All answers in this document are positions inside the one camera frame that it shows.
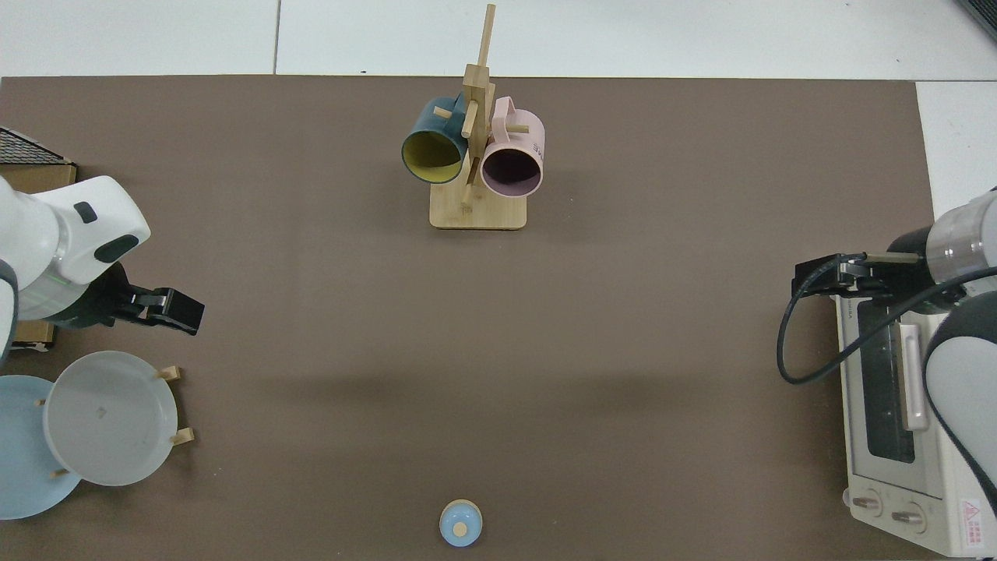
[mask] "white plate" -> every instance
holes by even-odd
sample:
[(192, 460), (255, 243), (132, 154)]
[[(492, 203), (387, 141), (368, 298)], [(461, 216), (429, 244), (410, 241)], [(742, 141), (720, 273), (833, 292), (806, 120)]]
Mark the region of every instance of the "white plate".
[(169, 456), (176, 402), (157, 370), (116, 350), (88, 354), (56, 380), (45, 438), (67, 469), (100, 485), (129, 485)]

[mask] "plate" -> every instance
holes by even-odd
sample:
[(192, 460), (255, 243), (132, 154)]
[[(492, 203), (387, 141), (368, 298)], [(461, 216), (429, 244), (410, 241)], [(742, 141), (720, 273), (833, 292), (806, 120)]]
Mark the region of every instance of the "plate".
[(52, 382), (35, 376), (0, 376), (0, 520), (34, 516), (59, 504), (80, 477), (67, 473), (45, 442), (44, 407)]
[(153, 474), (176, 435), (176, 402), (157, 370), (116, 350), (88, 354), (56, 380), (45, 406), (45, 437), (56, 459), (99, 485)]

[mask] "mug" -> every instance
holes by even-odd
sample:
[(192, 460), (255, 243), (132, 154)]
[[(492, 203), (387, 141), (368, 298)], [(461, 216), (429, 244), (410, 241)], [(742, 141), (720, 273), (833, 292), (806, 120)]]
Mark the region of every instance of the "mug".
[(482, 181), (503, 197), (525, 197), (543, 181), (543, 122), (517, 109), (512, 98), (496, 100), (492, 142), (482, 156)]
[(468, 139), (461, 136), (467, 108), (464, 94), (426, 104), (402, 143), (402, 161), (412, 175), (428, 183), (446, 183), (464, 166)]

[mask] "small blue bowl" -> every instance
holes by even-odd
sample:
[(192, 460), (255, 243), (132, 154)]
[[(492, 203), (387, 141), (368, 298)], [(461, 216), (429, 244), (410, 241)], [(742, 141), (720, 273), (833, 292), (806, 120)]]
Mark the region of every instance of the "small blue bowl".
[(440, 515), (440, 534), (454, 547), (468, 547), (482, 535), (482, 511), (475, 503), (458, 499)]

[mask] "wooden base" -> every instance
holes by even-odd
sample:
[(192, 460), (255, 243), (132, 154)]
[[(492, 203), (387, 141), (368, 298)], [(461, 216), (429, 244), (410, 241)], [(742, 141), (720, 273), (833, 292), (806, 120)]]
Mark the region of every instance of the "wooden base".
[(519, 230), (526, 226), (526, 197), (496, 195), (476, 181), (468, 185), (471, 164), (457, 177), (430, 185), (430, 224), (447, 230)]

